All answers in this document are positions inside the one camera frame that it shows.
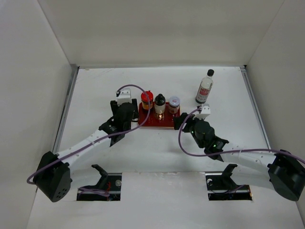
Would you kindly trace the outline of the small pink-lidded spice jar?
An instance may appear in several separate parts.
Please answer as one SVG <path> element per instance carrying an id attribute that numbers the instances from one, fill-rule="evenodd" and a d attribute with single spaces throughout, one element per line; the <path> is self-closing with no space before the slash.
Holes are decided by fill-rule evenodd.
<path id="1" fill-rule="evenodd" d="M 171 96 L 168 101 L 168 111 L 171 114 L 178 113 L 180 108 L 180 98 L 177 96 Z"/>

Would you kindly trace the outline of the red-capped sauce jar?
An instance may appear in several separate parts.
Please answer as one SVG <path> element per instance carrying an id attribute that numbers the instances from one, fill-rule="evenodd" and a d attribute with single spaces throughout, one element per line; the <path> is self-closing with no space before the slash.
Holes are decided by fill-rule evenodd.
<path id="1" fill-rule="evenodd" d="M 150 110 L 153 107 L 153 93 L 151 91 L 142 92 L 141 101 L 143 110 Z"/>

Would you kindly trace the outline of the black-capped white bottle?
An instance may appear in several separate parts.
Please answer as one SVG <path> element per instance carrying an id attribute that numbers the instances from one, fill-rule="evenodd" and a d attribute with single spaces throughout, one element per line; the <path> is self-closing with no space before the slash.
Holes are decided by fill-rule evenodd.
<path id="1" fill-rule="evenodd" d="M 158 94 L 154 99 L 154 112 L 155 115 L 162 115 L 165 112 L 166 99 L 163 94 Z"/>

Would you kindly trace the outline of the tall clear vinegar bottle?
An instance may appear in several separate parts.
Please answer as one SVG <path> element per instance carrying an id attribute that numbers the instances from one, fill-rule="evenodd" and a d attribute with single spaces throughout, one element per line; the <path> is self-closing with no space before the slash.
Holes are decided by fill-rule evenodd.
<path id="1" fill-rule="evenodd" d="M 202 79 L 195 97 L 197 103 L 204 104 L 207 101 L 207 98 L 213 86 L 213 75 L 214 70 L 209 69 L 207 75 Z"/>

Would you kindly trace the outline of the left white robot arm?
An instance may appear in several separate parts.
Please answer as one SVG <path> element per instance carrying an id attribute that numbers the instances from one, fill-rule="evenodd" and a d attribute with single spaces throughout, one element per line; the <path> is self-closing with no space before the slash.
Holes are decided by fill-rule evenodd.
<path id="1" fill-rule="evenodd" d="M 61 200 L 70 190 L 74 180 L 71 178 L 72 169 L 97 146 L 109 148 L 122 140 L 134 129 L 131 123 L 139 118 L 137 99 L 123 102 L 122 99 L 110 102 L 112 117 L 103 123 L 88 138 L 75 146 L 56 154 L 45 153 L 34 174 L 27 182 L 34 184 L 51 202 Z"/>

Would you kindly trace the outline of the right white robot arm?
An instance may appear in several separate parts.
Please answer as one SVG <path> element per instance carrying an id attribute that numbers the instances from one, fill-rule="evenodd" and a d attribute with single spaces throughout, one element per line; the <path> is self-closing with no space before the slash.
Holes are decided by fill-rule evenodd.
<path id="1" fill-rule="evenodd" d="M 201 157 L 228 163 L 221 183 L 231 189 L 253 185 L 274 190 L 290 201 L 298 201 L 305 188 L 305 161 L 288 151 L 274 149 L 244 149 L 215 135 L 215 130 L 194 113 L 182 113 L 173 118 L 174 129 L 190 133 Z"/>

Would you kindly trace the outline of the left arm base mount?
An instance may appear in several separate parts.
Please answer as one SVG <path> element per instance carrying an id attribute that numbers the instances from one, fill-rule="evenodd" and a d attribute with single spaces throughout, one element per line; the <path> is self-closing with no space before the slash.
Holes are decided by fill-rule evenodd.
<path id="1" fill-rule="evenodd" d="M 77 201 L 120 201 L 122 173 L 108 173 L 97 164 L 91 165 L 99 173 L 94 185 L 78 188 Z"/>

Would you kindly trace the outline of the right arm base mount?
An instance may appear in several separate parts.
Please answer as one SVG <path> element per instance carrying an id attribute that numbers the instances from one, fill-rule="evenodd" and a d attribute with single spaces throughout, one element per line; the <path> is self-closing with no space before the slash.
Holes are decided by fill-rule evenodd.
<path id="1" fill-rule="evenodd" d="M 236 164 L 229 164 L 222 172 L 205 173 L 208 199 L 210 201 L 252 201 L 249 185 L 237 185 L 231 178 Z"/>

